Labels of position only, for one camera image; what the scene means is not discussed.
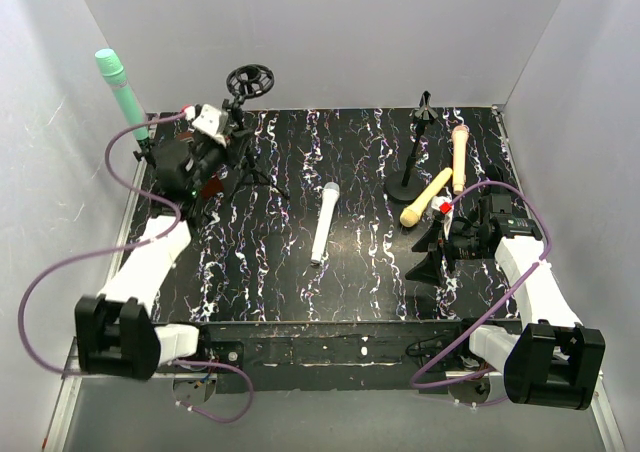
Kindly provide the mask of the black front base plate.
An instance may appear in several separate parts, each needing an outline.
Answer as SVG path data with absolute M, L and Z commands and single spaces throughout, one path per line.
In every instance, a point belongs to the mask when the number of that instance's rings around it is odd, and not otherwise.
M 464 341 L 427 372 L 428 379 L 442 383 L 447 371 L 465 374 L 470 360 L 487 360 L 481 335 L 515 343 L 522 330 L 512 320 L 471 325 L 469 319 L 154 325 L 146 316 L 124 324 L 89 317 L 78 320 L 76 339 L 81 369 L 89 374 L 148 380 L 183 368 L 216 382 L 223 393 L 239 391 L 245 378 L 258 391 L 402 390 L 410 374 L 459 336 Z

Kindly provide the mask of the white microphone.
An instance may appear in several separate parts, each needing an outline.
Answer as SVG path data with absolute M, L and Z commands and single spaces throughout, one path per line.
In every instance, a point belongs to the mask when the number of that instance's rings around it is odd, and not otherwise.
M 335 182 L 328 182 L 321 197 L 318 223 L 311 250 L 311 264 L 319 265 L 325 252 L 326 243 L 332 223 L 333 212 L 340 196 L 340 187 Z

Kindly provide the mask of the aluminium left side rail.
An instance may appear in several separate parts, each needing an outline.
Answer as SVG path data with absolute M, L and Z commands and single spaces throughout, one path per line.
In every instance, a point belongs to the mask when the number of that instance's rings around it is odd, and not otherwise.
M 117 229 L 114 247 L 111 253 L 109 268 L 104 286 L 98 295 L 104 295 L 108 301 L 126 302 L 134 294 L 129 290 L 132 272 L 122 273 L 122 269 L 133 252 L 132 249 L 124 249 L 124 246 L 136 241 L 137 235 L 131 236 L 134 214 L 137 209 L 139 194 L 133 188 L 140 188 L 145 175 L 145 162 L 139 162 L 134 158 L 133 152 L 138 151 L 138 146 L 131 135 L 122 137 L 110 150 L 109 163 L 113 172 L 120 178 L 115 180 L 118 192 L 124 193 L 124 208 Z

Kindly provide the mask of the pink microphone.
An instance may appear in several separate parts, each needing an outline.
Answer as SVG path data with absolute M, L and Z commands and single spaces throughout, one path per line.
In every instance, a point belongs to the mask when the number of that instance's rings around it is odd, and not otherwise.
M 452 188 L 455 195 L 460 195 L 465 189 L 468 138 L 469 128 L 466 125 L 458 125 L 451 132 L 453 144 Z

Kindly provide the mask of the black tripod shock mount stand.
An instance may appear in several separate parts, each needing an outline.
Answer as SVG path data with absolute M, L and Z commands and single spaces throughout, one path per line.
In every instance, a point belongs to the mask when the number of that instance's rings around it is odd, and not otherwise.
M 248 129 L 244 123 L 244 111 L 242 106 L 247 100 L 257 99 L 266 95 L 274 86 L 275 77 L 271 69 L 260 64 L 248 64 L 231 71 L 226 78 L 226 87 L 233 96 L 233 100 L 225 100 L 222 108 L 229 114 L 226 126 L 227 138 L 234 130 Z M 290 199 L 288 192 L 285 192 L 277 181 L 269 177 L 258 165 L 256 154 L 252 149 L 252 140 L 249 151 L 246 153 L 239 171 L 238 178 L 233 191 L 229 195 L 229 201 L 244 186 L 267 186 L 276 190 L 285 200 Z

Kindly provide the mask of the green microphone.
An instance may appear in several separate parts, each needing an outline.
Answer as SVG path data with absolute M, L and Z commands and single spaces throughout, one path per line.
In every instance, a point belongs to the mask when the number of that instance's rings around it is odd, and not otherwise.
M 111 48 L 103 48 L 94 54 L 98 69 L 130 126 L 147 120 L 129 83 L 124 65 Z

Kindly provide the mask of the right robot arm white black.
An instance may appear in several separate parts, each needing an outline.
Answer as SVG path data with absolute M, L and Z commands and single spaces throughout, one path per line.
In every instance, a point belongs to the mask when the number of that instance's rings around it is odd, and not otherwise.
M 493 259 L 505 274 L 505 297 L 518 305 L 521 332 L 513 334 L 488 315 L 463 322 L 459 336 L 430 360 L 450 353 L 471 356 L 498 371 L 507 398 L 517 404 L 584 410 L 589 407 L 605 352 L 603 334 L 588 328 L 565 301 L 547 262 L 548 244 L 538 224 L 512 211 L 509 193 L 492 185 L 466 217 L 456 217 L 444 197 L 416 200 L 401 222 L 419 212 L 432 218 L 413 246 L 424 259 L 409 281 L 439 285 L 457 262 Z

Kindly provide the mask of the brown wooden metronome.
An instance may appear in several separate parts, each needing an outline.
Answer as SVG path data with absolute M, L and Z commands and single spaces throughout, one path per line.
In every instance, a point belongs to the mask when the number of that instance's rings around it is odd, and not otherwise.
M 179 133 L 176 136 L 176 139 L 181 142 L 186 142 L 188 144 L 191 144 L 194 142 L 193 133 L 190 131 Z M 200 190 L 200 197 L 203 200 L 207 201 L 213 198 L 214 196 L 216 196 L 218 193 L 223 191 L 224 191 L 224 185 L 222 184 L 219 176 L 216 173 L 213 173 L 210 179 L 204 184 L 203 188 Z

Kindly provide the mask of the yellow microphone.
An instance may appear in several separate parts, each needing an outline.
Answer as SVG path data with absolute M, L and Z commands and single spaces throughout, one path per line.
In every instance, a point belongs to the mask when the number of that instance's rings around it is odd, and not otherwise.
M 402 211 L 399 221 L 405 228 L 416 226 L 427 209 L 430 201 L 442 190 L 453 175 L 453 169 L 443 169 L 420 193 L 420 195 Z

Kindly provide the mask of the black round base mic stand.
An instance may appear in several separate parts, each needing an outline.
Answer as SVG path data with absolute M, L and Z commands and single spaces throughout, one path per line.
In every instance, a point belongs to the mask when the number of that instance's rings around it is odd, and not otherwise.
M 424 189 L 423 182 L 414 175 L 420 141 L 428 126 L 438 119 L 438 113 L 430 105 L 431 94 L 425 90 L 421 96 L 419 106 L 412 112 L 415 140 L 411 153 L 407 157 L 405 167 L 401 171 L 391 173 L 384 183 L 388 198 L 395 203 L 409 204 L 413 202 Z

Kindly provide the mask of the small black clip mic stand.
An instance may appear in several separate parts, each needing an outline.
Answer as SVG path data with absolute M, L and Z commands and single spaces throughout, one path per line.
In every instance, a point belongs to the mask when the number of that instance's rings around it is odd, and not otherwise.
M 137 141 L 139 149 L 134 151 L 134 157 L 138 162 L 145 161 L 151 167 L 156 166 L 156 161 L 153 156 L 154 143 L 150 138 Z

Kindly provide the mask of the aluminium front rail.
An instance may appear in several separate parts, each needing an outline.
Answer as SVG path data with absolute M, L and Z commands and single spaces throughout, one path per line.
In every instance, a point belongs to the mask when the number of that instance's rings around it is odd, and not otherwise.
M 63 366 L 62 377 L 83 377 L 86 375 L 87 372 L 82 371 L 80 367 L 77 339 L 73 337 L 68 356 L 65 359 L 65 363 Z

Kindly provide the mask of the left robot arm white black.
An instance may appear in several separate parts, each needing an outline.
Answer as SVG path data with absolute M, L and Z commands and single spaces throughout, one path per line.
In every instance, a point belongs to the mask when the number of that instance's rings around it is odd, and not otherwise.
M 201 344 L 196 325 L 156 325 L 150 318 L 161 285 L 195 233 L 200 198 L 188 190 L 130 190 L 149 198 L 151 217 L 141 239 L 120 248 L 130 252 L 121 269 L 96 296 L 76 304 L 76 341 L 83 373 L 147 380 L 160 366 L 186 363 Z

